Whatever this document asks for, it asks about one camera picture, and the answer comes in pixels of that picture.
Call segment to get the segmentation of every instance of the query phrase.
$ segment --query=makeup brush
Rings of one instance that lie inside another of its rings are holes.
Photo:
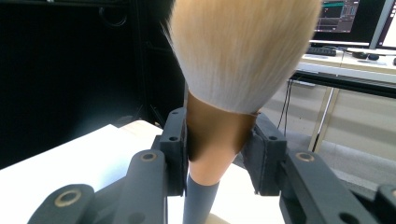
[[[318,0],[175,1],[168,39],[189,86],[190,176],[184,223],[205,221],[207,214],[204,221],[195,221],[202,218],[197,210],[208,213],[213,200],[204,202],[210,203],[208,211],[196,201],[216,195],[220,178],[248,140],[258,110],[305,53],[319,9]],[[199,189],[210,188],[214,194],[196,196]]]

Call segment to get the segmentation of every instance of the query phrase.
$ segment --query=black panel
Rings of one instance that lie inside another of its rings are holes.
[[[1,5],[0,169],[132,116],[132,39],[96,7]]]

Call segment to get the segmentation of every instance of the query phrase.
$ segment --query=black cable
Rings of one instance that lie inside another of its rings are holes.
[[[279,123],[277,124],[277,128],[278,128],[278,129],[279,129],[279,126],[280,126],[280,122],[282,121],[282,118],[283,118],[283,111],[285,111],[286,102],[287,102],[287,100],[288,100],[289,85],[290,85],[290,82],[288,81],[288,87],[286,88],[285,102],[283,103],[283,108],[282,108],[282,112],[280,113]]]
[[[286,127],[288,125],[288,111],[289,111],[289,103],[290,103],[290,96],[291,96],[291,86],[293,85],[293,81],[289,81],[289,94],[288,94],[288,103],[286,104],[286,113],[285,113],[285,130],[283,131],[283,135],[286,137]]]

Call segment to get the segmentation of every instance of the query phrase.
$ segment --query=desk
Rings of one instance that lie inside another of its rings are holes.
[[[375,81],[394,87],[396,66],[391,65],[394,58],[380,56],[378,62],[385,65],[360,63],[359,59],[337,51],[336,57],[305,55],[297,70],[317,76],[325,73],[357,81]],[[275,124],[279,122],[286,92],[285,84],[262,109]],[[290,134],[287,135],[288,145],[314,149],[321,156],[325,153],[326,158],[330,158],[328,165],[347,175],[339,175],[340,178],[359,186],[364,182],[363,187],[376,190],[378,184],[394,184],[396,180],[395,114],[396,99],[297,82],[291,89],[286,129],[298,135],[299,142],[292,142],[293,135]]]
[[[378,61],[353,58],[349,53],[337,50],[335,57],[305,54],[297,70],[334,74],[344,77],[381,81],[396,84],[396,56],[380,56]]]
[[[149,149],[161,132],[142,120],[120,129],[107,125],[0,170],[0,223],[26,223],[48,195],[65,185],[88,184],[97,191],[122,178],[132,156]],[[248,172],[231,165],[207,223],[284,223],[279,198],[253,191]],[[169,223],[181,223],[183,202],[168,198]]]

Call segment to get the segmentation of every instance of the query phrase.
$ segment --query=bolt hole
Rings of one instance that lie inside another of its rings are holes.
[[[76,197],[77,197],[77,194],[75,192],[69,192],[61,197],[61,201],[64,203],[70,202],[70,201],[74,200]]]
[[[79,189],[70,189],[59,195],[54,203],[57,207],[67,207],[79,200],[81,197],[81,191]]]
[[[145,221],[146,217],[143,213],[133,213],[129,216],[130,224],[141,224]]]
[[[341,220],[344,221],[346,224],[359,224],[359,221],[348,213],[341,213],[340,214]]]
[[[154,161],[157,159],[157,155],[155,153],[146,153],[140,157],[142,161]]]

